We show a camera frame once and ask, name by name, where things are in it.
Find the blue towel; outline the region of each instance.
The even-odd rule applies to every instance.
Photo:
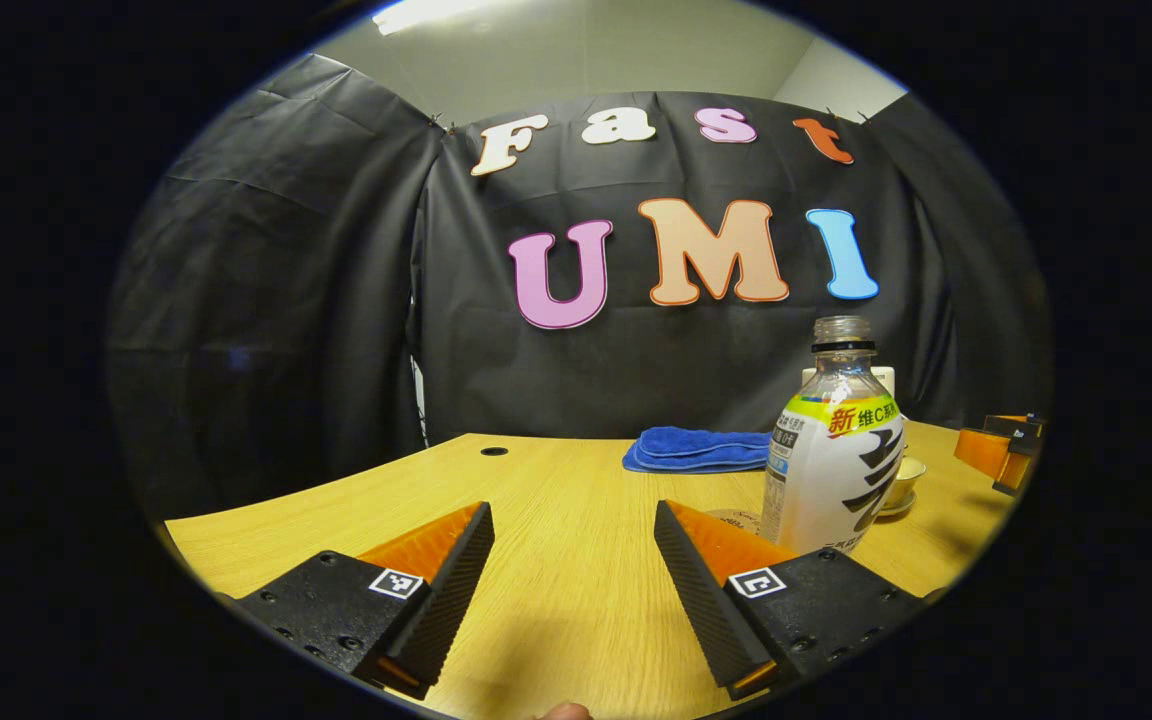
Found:
[[[636,473],[740,473],[767,464],[772,433],[710,433],[650,429],[634,441],[621,464]]]

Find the foam letter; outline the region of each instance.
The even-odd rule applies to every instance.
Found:
[[[637,108],[602,109],[589,118],[589,128],[581,139],[590,145],[602,145],[616,141],[645,141],[655,135],[649,124],[649,114]]]
[[[700,123],[700,135],[713,142],[755,142],[758,132],[749,123],[741,122],[745,115],[732,108],[704,108],[696,111],[696,122]]]
[[[878,295],[878,283],[869,276],[865,262],[861,258],[861,247],[851,233],[852,225],[856,225],[851,213],[809,210],[808,221],[819,229],[824,249],[829,252],[829,266],[833,268],[829,295],[841,300],[866,300]]]
[[[602,242],[612,234],[607,220],[590,220],[573,225],[567,237],[579,247],[579,295],[558,302],[550,295],[550,248],[554,236],[529,234],[513,241],[509,255],[515,262],[515,288],[518,310],[528,323],[538,328],[575,328],[590,323],[607,302],[607,256]]]
[[[805,129],[808,137],[812,138],[812,145],[817,146],[820,154],[843,165],[852,162],[850,152],[838,150],[838,145],[833,143],[833,141],[838,141],[838,132],[833,132],[832,129],[820,124],[820,120],[812,118],[794,120],[794,127]]]
[[[790,295],[790,286],[782,281],[776,252],[772,250],[767,227],[772,209],[761,202],[733,200],[717,235],[685,200],[672,197],[646,200],[639,205],[639,214],[655,226],[660,283],[650,296],[657,305],[687,305],[700,298],[700,288],[687,279],[689,262],[714,300],[727,295],[737,262],[736,297],[772,302]]]
[[[470,169],[471,176],[485,176],[485,174],[502,170],[517,162],[515,156],[509,156],[509,149],[518,152],[526,150],[531,145],[532,129],[540,129],[548,126],[550,119],[544,115],[532,115],[515,120],[511,123],[495,126],[483,131],[483,156],[479,164]]]

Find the wall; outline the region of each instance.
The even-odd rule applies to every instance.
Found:
[[[828,108],[839,118],[863,123],[861,113],[872,118],[902,94],[905,89],[895,79],[826,38],[817,37],[773,100],[804,108]]]

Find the wooden table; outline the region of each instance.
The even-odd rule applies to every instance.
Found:
[[[927,464],[905,515],[852,558],[915,596],[953,583],[1011,505],[954,457],[955,430],[905,425]],[[708,675],[653,536],[657,502],[759,514],[763,473],[630,473],[631,441],[467,434],[294,495],[166,525],[214,591],[241,597],[320,550],[358,555],[447,511],[492,503],[495,546],[420,705],[524,719],[560,702],[594,717],[700,717],[733,705]],[[488,456],[486,447],[505,447]]]

